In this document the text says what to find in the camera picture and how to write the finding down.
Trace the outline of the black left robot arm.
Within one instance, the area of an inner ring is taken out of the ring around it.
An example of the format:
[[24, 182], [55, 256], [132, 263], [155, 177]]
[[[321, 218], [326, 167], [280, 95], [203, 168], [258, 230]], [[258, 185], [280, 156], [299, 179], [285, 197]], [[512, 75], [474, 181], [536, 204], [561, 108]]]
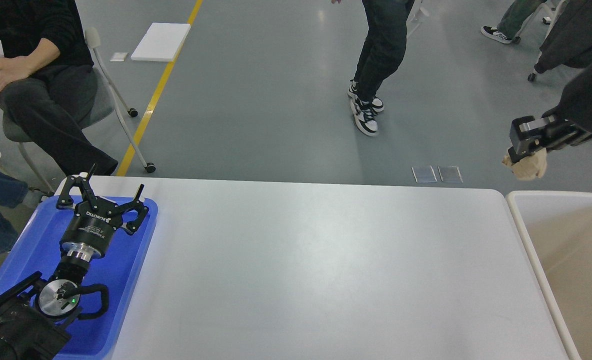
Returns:
[[157, 207], [106, 198], [92, 173], [67, 177], [40, 205], [0, 274], [0, 360], [104, 356], [117, 339]]

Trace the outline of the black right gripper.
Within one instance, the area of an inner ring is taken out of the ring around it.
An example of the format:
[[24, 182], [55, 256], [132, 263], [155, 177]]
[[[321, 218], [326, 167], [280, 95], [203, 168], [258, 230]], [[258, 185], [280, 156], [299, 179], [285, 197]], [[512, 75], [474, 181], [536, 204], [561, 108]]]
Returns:
[[592, 63], [565, 85], [556, 113], [559, 116], [524, 116], [511, 121], [511, 148], [507, 150], [511, 165], [539, 150], [551, 152], [592, 140]]

